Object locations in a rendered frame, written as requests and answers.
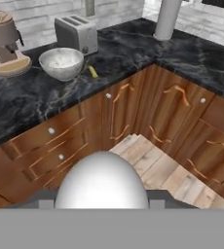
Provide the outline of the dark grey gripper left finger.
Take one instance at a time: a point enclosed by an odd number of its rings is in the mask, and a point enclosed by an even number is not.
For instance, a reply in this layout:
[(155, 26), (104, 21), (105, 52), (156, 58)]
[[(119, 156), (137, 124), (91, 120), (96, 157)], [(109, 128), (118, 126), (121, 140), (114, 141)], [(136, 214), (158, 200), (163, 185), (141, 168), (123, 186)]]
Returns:
[(23, 202), (12, 205), (12, 208), (37, 209), (42, 200), (55, 201), (57, 190), (41, 190)]

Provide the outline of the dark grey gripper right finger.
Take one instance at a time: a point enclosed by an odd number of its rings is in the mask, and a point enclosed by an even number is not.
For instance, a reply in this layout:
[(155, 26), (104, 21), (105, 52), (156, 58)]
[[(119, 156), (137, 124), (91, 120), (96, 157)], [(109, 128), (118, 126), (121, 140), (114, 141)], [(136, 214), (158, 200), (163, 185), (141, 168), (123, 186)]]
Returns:
[(147, 190), (147, 196), (150, 205), (159, 201), (164, 204), (165, 209), (195, 209), (194, 205), (174, 198), (168, 190)]

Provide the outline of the white egg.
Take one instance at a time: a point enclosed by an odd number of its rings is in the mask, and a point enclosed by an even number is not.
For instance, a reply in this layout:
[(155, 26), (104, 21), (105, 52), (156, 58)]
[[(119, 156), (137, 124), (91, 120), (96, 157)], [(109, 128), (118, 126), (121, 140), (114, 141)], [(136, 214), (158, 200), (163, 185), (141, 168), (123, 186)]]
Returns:
[(132, 165), (112, 152), (77, 162), (59, 186), (57, 209), (147, 209), (149, 201)]

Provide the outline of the white mixing bowl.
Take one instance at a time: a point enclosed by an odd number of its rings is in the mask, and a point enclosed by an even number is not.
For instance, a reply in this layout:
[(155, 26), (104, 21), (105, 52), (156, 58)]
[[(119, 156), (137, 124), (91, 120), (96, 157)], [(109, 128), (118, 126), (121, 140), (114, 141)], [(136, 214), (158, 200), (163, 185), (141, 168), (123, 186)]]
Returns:
[(43, 52), (38, 61), (49, 76), (59, 81), (67, 82), (81, 72), (84, 55), (70, 48), (55, 48)]

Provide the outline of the deep wooden drawer front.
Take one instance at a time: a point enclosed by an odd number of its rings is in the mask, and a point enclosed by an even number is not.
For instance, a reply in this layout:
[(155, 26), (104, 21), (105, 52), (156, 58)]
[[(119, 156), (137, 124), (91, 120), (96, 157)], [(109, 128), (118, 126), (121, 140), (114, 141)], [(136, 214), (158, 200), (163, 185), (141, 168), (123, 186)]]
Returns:
[(37, 188), (57, 188), (75, 162), (102, 148), (101, 131), (67, 132), (58, 141), (23, 157), (22, 173)]

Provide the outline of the shallow wooden drawer front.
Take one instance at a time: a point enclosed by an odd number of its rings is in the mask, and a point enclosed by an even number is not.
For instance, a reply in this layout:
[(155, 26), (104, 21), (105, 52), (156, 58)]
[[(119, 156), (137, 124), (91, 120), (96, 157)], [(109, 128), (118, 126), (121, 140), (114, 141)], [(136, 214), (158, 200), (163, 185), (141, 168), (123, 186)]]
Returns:
[[(34, 126), (28, 131), (12, 138), (1, 145), (2, 150), (11, 160), (59, 139), (83, 118), (79, 104), (65, 110), (51, 119)], [(48, 128), (52, 127), (56, 133), (49, 134)]]

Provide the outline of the wide wooden cupboard door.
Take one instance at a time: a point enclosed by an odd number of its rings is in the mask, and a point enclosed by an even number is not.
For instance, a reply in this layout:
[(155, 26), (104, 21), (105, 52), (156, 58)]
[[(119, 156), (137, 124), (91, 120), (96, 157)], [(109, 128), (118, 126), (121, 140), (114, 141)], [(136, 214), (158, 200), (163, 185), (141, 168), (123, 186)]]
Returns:
[[(203, 97), (206, 103), (200, 103)], [(213, 97), (213, 92), (167, 69), (149, 66), (135, 132), (173, 158)]]

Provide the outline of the narrow wooden cupboard door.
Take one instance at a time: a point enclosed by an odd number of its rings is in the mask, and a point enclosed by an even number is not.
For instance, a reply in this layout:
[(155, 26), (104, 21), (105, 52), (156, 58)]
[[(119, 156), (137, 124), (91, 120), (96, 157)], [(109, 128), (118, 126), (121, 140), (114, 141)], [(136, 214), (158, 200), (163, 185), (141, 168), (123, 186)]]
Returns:
[(102, 106), (103, 148), (110, 150), (131, 134), (147, 70), (143, 69), (104, 91)]

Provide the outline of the small yellow stick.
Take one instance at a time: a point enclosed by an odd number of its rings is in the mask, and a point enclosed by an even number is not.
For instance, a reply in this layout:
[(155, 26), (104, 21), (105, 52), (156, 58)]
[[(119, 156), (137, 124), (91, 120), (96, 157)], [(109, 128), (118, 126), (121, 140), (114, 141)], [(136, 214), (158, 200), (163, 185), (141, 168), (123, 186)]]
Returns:
[(91, 72), (93, 78), (97, 78), (98, 75), (97, 75), (95, 69), (94, 69), (92, 66), (90, 66), (90, 65), (88, 66), (88, 68), (89, 68), (89, 70), (90, 70), (90, 72)]

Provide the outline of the beige coffee machine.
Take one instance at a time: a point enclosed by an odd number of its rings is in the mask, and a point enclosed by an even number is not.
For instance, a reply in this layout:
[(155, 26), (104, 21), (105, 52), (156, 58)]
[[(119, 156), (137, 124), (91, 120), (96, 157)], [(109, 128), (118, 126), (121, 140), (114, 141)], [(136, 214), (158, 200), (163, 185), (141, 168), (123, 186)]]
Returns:
[(30, 57), (19, 50), (17, 41), (23, 45), (13, 17), (0, 11), (0, 77), (15, 77), (31, 67)]

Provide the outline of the silver toaster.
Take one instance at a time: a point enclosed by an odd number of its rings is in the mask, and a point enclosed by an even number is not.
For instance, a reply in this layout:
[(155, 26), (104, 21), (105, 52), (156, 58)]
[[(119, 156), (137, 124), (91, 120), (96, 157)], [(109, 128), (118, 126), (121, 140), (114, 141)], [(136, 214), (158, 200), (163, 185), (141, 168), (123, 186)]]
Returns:
[(97, 29), (94, 22), (77, 15), (55, 19), (56, 40), (60, 47), (90, 55), (98, 51)]

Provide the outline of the white cylinder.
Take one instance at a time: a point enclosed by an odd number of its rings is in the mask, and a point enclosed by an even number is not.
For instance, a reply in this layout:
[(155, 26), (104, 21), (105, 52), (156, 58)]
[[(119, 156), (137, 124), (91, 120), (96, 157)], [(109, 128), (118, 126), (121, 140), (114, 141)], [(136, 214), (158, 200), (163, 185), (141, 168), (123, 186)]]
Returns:
[(154, 38), (167, 41), (171, 38), (182, 0), (162, 0)]

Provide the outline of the grey wall fitting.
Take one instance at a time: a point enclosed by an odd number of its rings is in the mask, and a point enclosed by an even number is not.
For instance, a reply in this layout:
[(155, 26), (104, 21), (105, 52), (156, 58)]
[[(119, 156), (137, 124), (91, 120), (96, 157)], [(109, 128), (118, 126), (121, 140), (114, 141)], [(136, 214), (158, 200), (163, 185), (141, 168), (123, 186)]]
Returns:
[(88, 17), (94, 15), (94, 0), (86, 0), (86, 15)]

